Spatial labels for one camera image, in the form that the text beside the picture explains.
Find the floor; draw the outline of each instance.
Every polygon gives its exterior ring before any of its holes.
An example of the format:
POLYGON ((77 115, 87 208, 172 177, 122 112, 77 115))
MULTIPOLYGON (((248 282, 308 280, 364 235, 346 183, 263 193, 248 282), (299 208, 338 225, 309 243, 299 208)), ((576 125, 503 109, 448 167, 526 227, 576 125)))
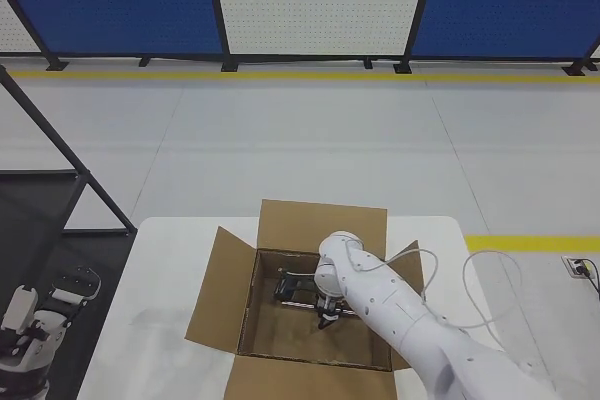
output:
MULTIPOLYGON (((137 70, 123 61, 104 65, 137 70)), ((101 67, 84 60, 67 70, 101 67)), ((212 67, 156 61, 146 70, 187 68, 212 67)), ((414 72, 563 74, 555 66, 465 64, 417 65, 414 72)), ((600 85, 18 83, 136 224, 151 216, 255 216, 262 198, 276 198, 449 215, 465 234, 600 235, 600 85)), ((66 166, 0 88, 0 169, 66 166)), ((91 193, 70 221, 115 224, 91 193)), ((514 256, 522 289, 496 258, 476 262, 492 314, 517 304, 496 325, 505 345, 548 373, 565 399, 600 399, 595 292, 568 277, 560 254, 514 256)), ((600 254, 588 256, 600 267, 600 254)))

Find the blue partition panel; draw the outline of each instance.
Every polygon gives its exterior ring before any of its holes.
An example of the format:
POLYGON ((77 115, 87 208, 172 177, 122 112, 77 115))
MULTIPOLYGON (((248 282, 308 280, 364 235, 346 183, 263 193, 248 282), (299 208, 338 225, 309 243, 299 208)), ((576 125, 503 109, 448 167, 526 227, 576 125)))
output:
POLYGON ((220 54, 211 0, 20 0, 52 52, 220 54))
POLYGON ((575 58, 600 35, 600 0, 426 0, 413 57, 575 58))

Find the black metal frame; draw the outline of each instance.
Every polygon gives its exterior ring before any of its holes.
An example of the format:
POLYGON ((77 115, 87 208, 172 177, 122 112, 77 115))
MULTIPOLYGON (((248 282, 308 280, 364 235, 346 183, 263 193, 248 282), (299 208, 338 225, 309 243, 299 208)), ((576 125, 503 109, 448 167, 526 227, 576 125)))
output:
POLYGON ((14 100, 22 107, 22 109, 29 115, 29 117, 35 122, 35 124, 42 130, 47 138, 55 145, 55 147, 62 153, 62 155, 71 163, 74 170, 56 170, 56 171, 0 171, 1 179, 12 179, 19 177, 22 179, 30 178, 33 176, 40 177, 43 175, 58 175, 58 174, 75 174, 76 182, 74 183, 71 197, 62 210, 60 216, 51 223, 48 232, 49 235, 45 238, 43 243, 37 249, 36 253, 31 259, 30 268, 27 269, 25 276, 23 277, 23 283, 25 286, 33 286, 40 276, 42 270, 46 266, 46 261, 53 252, 56 243, 60 240, 63 230, 71 213, 73 212, 80 196, 82 195, 85 187, 90 186, 93 191, 100 197, 100 199, 107 205, 109 210, 118 218, 118 220, 124 225, 124 234, 135 235, 137 228, 131 223, 124 212, 118 207, 113 201, 109 194, 104 190, 98 180, 91 174, 91 171, 82 163, 78 156, 71 150, 69 145, 60 137, 58 132, 53 128, 51 123, 42 115, 40 110, 31 102, 29 97, 22 91, 18 84, 9 75, 7 70, 0 64, 0 84, 9 92, 14 100))
POLYGON ((0 57, 31 57, 43 56, 49 62, 47 70, 62 70, 67 62, 62 62, 58 57, 63 58, 92 58, 92 57, 132 57, 139 58, 139 67, 146 67, 151 59, 163 58, 187 61, 215 61, 221 62, 222 72, 236 72, 239 64, 255 63, 276 63, 276 62, 296 62, 296 61, 362 61, 365 69, 373 68, 375 60, 399 61, 394 64, 394 70, 397 74, 412 73, 409 66, 410 61, 482 61, 482 62, 564 62, 572 63, 569 67, 563 69, 569 75, 584 75, 582 68, 587 67, 590 70, 596 70, 594 62, 600 62, 600 59, 591 59, 591 56, 600 45, 600 36, 587 51, 585 57, 481 57, 481 56, 414 56, 412 54, 418 33, 420 23, 425 12, 426 0, 419 0, 414 12, 409 37, 402 55, 302 55, 302 54, 232 54, 229 49, 227 31, 224 24, 224 14, 220 0, 212 0, 214 16, 216 19, 216 28, 220 38, 222 48, 221 54, 164 54, 164 53, 74 53, 57 52, 52 53, 44 44, 31 21, 19 5, 18 0, 8 0, 15 14, 18 16, 24 27, 27 29, 36 45, 40 48, 40 53, 34 52, 5 52, 0 53, 0 57))
POLYGON ((24 26, 24 29, 26 29, 29 33, 29 36, 31 36, 31 39, 33 39, 33 41, 36 43, 36 46, 38 46, 40 49, 42 56, 47 59, 47 62, 49 62, 47 71, 62 71, 69 63, 66 61, 60 61, 56 55, 51 53, 36 29, 33 27, 33 24, 31 23, 29 17, 27 17, 27 14, 25 14, 22 7, 20 7, 18 0, 7 0, 7 2, 24 26))
POLYGON ((591 56, 600 46, 600 35, 596 38, 596 40, 591 44, 591 47, 585 53, 584 57, 575 61, 568 67, 563 67, 564 72, 569 76, 584 76, 582 72, 582 68, 586 67, 589 71, 597 71, 598 67, 595 66, 593 61, 591 60, 591 56))
POLYGON ((418 32, 420 32, 420 23, 422 22, 422 16, 424 15, 424 8, 427 4, 426 0, 418 0, 416 4, 416 10, 413 14, 413 21, 411 21, 411 29, 409 29, 409 38, 407 39, 407 45, 404 48, 404 55, 400 59, 399 64, 394 64, 393 70, 396 74, 410 74, 411 67, 409 61, 412 59, 411 50, 416 44, 418 32))

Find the cardboard box flap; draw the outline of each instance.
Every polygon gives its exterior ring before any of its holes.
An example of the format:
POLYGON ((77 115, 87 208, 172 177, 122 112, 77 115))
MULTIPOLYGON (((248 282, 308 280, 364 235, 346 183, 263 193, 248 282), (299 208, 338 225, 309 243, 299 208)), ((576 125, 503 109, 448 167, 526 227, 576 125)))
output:
POLYGON ((256 251, 218 227, 185 339, 235 353, 256 251))
POLYGON ((335 231, 357 235, 366 251, 384 259, 387 210, 332 204, 263 200, 258 247, 316 253, 335 231))
MULTIPOLYGON (((403 251, 417 249, 418 241, 414 241, 405 249, 399 251, 396 254, 400 254, 403 251)), ((420 253, 414 252, 402 256, 395 261, 389 263, 389 266, 407 281, 407 283, 415 290, 418 294, 422 293, 424 288, 424 278, 422 276, 422 263, 420 261, 420 253)))
POLYGON ((397 398, 392 372, 236 356, 225 400, 397 398))

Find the robotic arm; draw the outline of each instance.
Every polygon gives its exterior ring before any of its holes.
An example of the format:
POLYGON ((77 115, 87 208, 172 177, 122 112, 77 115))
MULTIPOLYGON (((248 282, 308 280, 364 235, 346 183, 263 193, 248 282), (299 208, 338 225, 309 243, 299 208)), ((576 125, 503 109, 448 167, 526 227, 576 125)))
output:
POLYGON ((100 291, 91 268, 59 271, 38 304, 35 288, 18 287, 0 325, 0 400, 44 400, 48 373, 66 331, 100 291))
POLYGON ((348 232, 320 244, 315 284, 328 303, 345 299, 415 370, 431 400, 558 400, 501 351, 433 316, 393 269, 348 232))

